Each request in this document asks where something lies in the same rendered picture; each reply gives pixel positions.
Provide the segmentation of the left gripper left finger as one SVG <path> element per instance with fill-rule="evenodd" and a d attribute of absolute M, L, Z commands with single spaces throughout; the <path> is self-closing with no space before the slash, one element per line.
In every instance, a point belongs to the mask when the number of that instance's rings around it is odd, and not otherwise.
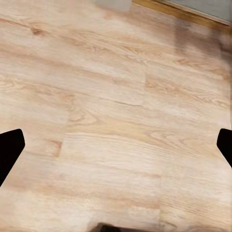
<path fill-rule="evenodd" d="M 25 148 L 21 129 L 0 134 L 0 186 Z"/>

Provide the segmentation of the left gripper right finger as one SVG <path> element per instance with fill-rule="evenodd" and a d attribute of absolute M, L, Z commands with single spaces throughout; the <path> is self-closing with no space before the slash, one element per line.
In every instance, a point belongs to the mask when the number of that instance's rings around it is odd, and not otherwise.
<path fill-rule="evenodd" d="M 232 167 L 232 130 L 222 128 L 217 138 L 217 147 Z"/>

